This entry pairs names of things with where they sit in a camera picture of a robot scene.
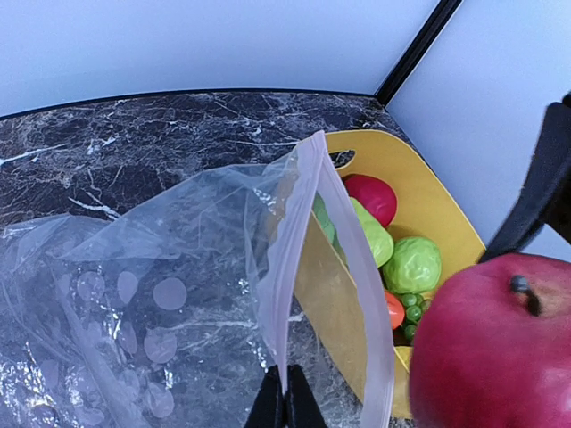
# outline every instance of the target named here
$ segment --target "green plastic fruit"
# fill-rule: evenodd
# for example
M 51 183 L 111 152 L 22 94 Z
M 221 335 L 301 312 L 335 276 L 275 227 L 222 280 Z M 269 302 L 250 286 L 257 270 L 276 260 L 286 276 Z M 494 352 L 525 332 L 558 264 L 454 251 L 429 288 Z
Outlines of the green plastic fruit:
M 401 296 L 401 303 L 405 308 L 419 304 L 417 295 L 412 294 L 411 292 Z
M 335 237 L 333 238 L 333 249 L 337 252 L 337 254 L 339 254 L 339 257 L 341 258 L 345 266 L 347 266 L 347 258 L 345 257 L 345 253 L 343 252 L 341 244 L 337 239 L 337 233 L 335 233 Z
M 416 332 L 417 332 L 417 327 L 413 324 L 404 327 L 404 337 L 406 337 L 409 342 L 412 342 Z
M 357 213 L 359 222 L 365 237 L 367 238 L 368 246 L 373 253 L 377 267 L 383 266 L 393 255 L 394 242 L 393 238 L 385 230 L 384 227 L 374 218 L 355 198 L 349 198 L 351 204 Z
M 423 237 L 401 239 L 383 266 L 386 288 L 394 294 L 428 292 L 438 284 L 443 264 L 435 243 Z
M 325 209 L 325 203 L 319 194 L 315 195 L 315 200 L 313 201 L 313 213 L 315 214 L 321 229 L 323 229 L 323 233 L 327 237 L 327 240 L 329 243 L 333 243 L 335 239 L 335 226 L 333 226 L 333 223 L 327 214 L 327 210 Z
M 413 305 L 406 310 L 406 317 L 411 323 L 417 323 L 420 317 L 422 317 L 422 310 L 420 306 Z

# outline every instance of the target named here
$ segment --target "ziplock bag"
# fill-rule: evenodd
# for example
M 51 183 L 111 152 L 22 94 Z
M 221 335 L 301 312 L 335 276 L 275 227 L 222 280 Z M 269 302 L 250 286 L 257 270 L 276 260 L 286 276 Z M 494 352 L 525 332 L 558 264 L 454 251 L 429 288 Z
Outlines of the ziplock bag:
M 387 426 L 394 357 L 383 286 L 323 132 L 269 165 L 202 172 L 112 222 L 61 215 L 8 226 L 7 425 L 242 426 L 268 366 L 287 385 L 288 318 L 316 194 L 365 319 L 360 426 Z

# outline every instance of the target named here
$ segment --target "apple stem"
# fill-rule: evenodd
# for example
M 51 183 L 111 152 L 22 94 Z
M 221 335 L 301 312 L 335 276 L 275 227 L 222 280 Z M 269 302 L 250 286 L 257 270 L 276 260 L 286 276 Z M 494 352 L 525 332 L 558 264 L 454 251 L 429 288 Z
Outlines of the apple stem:
M 537 294 L 533 292 L 529 286 L 529 282 L 524 276 L 515 275 L 509 280 L 509 289 L 518 294 L 525 294 L 527 296 L 527 312 L 534 317 L 538 317 L 542 313 L 542 305 L 539 302 Z

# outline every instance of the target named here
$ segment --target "dark marble surface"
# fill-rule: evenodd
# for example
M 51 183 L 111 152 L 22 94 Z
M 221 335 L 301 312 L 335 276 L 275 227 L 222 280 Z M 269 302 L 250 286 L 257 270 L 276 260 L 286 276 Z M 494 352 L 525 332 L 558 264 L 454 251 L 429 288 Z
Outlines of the dark marble surface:
M 160 95 L 6 119 L 0 121 L 0 227 L 62 213 L 116 219 L 202 170 L 268 163 L 320 129 L 362 128 L 407 141 L 373 99 L 340 95 Z M 359 404 L 299 308 L 291 329 L 294 359 L 330 367 L 319 397 L 330 426 L 358 426 Z M 391 426 L 411 425 L 393 420 Z

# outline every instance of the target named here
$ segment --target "black frame edge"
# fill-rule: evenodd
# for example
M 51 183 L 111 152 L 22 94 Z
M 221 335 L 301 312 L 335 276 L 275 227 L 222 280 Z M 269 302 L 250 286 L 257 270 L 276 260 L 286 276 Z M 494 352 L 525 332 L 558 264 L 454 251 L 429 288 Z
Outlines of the black frame edge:
M 461 3 L 462 0 L 441 0 L 438 3 L 401 59 L 375 93 L 375 98 L 381 105 L 386 106 L 393 99 Z

